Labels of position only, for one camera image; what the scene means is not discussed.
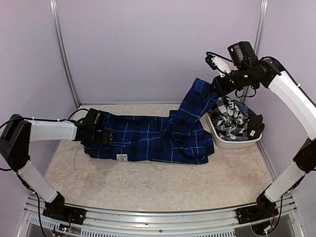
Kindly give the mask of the blue plaid long sleeve shirt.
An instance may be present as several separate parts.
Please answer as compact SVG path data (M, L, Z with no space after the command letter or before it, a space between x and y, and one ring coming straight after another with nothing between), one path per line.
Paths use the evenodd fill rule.
M89 144L91 158L117 161L155 161L175 164L205 164L214 153L212 134L200 119L216 104L211 84L195 79L177 110L167 117L119 116L102 111L101 128L113 134L110 145Z

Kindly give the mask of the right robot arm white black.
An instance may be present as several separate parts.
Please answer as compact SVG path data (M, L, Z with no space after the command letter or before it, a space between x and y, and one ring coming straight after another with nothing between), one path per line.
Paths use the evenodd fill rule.
M316 168L316 105L276 58L258 58L250 42L240 41L228 47L230 58L207 52L205 61L219 76L212 81L218 96L238 92L247 86L260 86L278 98L296 119L306 141L292 162L257 197L255 203L236 210L241 224L259 221L280 214L277 201L295 189L307 174Z

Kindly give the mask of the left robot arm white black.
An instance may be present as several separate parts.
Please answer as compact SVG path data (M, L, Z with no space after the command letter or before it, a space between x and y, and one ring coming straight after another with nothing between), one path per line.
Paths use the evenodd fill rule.
M89 109L84 117L77 120L73 117L27 118L13 114L1 125L0 154L8 164L7 171L13 171L22 184L44 202L44 216L79 223L84 220L86 210L67 205L64 196L33 164L31 156L48 151L48 158L52 159L61 141L78 142L83 146L110 145L114 135L102 127L104 122L106 118L101 111Z

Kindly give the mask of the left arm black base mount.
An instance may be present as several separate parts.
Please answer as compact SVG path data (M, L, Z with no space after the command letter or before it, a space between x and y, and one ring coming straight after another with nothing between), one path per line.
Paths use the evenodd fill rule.
M46 207L43 211L45 217L49 217L54 220L67 222L70 224L83 225L86 210L83 208L64 206L60 213L53 212L53 209Z

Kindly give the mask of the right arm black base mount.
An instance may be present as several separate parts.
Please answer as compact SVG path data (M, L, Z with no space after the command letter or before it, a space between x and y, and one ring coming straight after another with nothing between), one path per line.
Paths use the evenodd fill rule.
M271 218L273 215L279 215L276 207L264 209L260 208L259 205L252 205L248 207L238 208L236 210L238 223L246 224Z

